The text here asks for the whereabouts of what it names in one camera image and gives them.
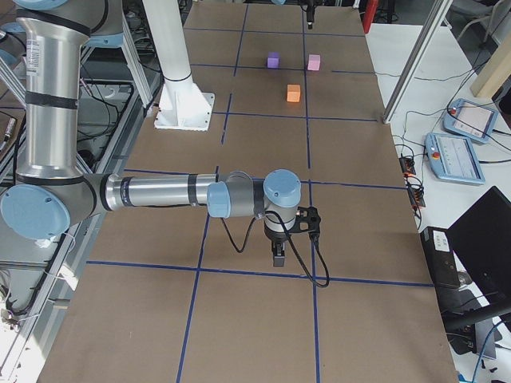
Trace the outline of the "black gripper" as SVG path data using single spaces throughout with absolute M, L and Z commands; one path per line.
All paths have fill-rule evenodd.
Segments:
M 271 240 L 273 267 L 284 267 L 285 242 L 288 241 L 288 235 L 283 231 L 273 231 L 269 227 L 264 228 L 264 234 Z
M 314 10 L 316 7 L 315 0 L 301 0 L 301 9 L 307 12 L 307 28 L 313 29 L 314 25 Z

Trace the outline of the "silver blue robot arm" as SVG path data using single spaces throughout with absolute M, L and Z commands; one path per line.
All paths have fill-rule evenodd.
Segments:
M 140 178 L 78 170 L 81 48 L 92 38 L 121 45 L 122 9 L 119 1 L 18 2 L 27 38 L 27 153 L 1 199 L 6 224 L 25 238 L 48 239 L 103 211 L 205 206 L 218 219 L 262 219 L 273 263 L 281 267 L 298 227 L 301 183 L 293 172 L 280 169 L 255 181 L 244 172 Z

